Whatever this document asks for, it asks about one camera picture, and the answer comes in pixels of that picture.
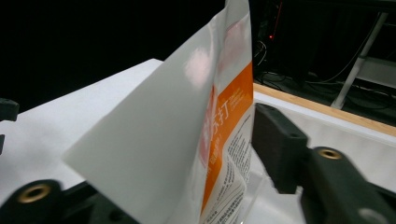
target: white table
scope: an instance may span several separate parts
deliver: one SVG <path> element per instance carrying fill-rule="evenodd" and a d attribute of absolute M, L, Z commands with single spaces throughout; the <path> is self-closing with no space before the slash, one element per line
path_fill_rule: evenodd
<path fill-rule="evenodd" d="M 61 161 L 61 155 L 161 63 L 148 60 L 25 111 L 16 122 L 0 122 L 0 133 L 6 135 L 0 156 L 0 203 L 15 189 L 38 179 L 57 179 L 64 189 L 83 181 Z M 272 105 L 285 113 L 310 137 L 309 146 L 344 151 L 368 180 L 396 191 L 396 180 L 391 178 L 396 170 L 396 137 L 259 92 L 254 97 L 257 103 Z M 258 190 L 247 194 L 247 202 L 252 198 L 255 202 L 244 207 L 244 223 L 304 223 L 298 195 L 277 195 L 255 154 L 249 185 Z"/>

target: orange label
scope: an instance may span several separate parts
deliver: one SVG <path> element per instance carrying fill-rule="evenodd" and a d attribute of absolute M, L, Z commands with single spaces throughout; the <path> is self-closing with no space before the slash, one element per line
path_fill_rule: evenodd
<path fill-rule="evenodd" d="M 202 211 L 212 193 L 222 165 L 223 147 L 236 124 L 253 103 L 252 63 L 227 86 L 218 96 L 215 116 L 213 118 L 212 140 L 210 142 L 209 160 Z"/>

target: paper bag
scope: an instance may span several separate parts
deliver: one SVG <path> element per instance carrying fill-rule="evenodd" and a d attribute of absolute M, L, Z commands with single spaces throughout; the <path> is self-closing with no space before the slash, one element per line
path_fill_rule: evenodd
<path fill-rule="evenodd" d="M 248 1 L 230 0 L 64 161 L 140 223 L 234 223 L 248 182 L 252 83 Z"/>

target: wooden table edge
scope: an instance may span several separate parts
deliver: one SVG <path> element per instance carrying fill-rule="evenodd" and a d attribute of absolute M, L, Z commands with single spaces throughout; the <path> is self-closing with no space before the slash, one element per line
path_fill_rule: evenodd
<path fill-rule="evenodd" d="M 268 96 L 272 96 L 279 100 L 289 102 L 291 104 L 300 105 L 305 108 L 315 110 L 322 114 L 326 114 L 338 119 L 342 119 L 354 124 L 358 124 L 365 128 L 376 130 L 378 132 L 385 133 L 388 135 L 396 136 L 396 127 L 390 126 L 388 124 L 384 124 L 372 119 L 367 119 L 358 115 L 348 113 L 340 109 L 332 108 L 313 101 L 309 101 L 304 98 L 285 93 L 283 91 L 277 91 L 257 83 L 253 83 L 253 90 Z"/>

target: brass screw insert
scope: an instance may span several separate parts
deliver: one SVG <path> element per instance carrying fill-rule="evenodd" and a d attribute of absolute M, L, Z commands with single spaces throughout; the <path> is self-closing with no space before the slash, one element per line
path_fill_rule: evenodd
<path fill-rule="evenodd" d="M 45 184 L 34 185 L 29 189 L 26 189 L 20 197 L 18 202 L 20 203 L 33 203 L 40 199 L 43 199 L 50 193 L 50 186 Z"/>
<path fill-rule="evenodd" d="M 318 153 L 320 156 L 330 159 L 330 160 L 340 160 L 342 158 L 340 153 L 338 153 L 332 149 L 325 148 L 325 149 L 320 150 Z"/>

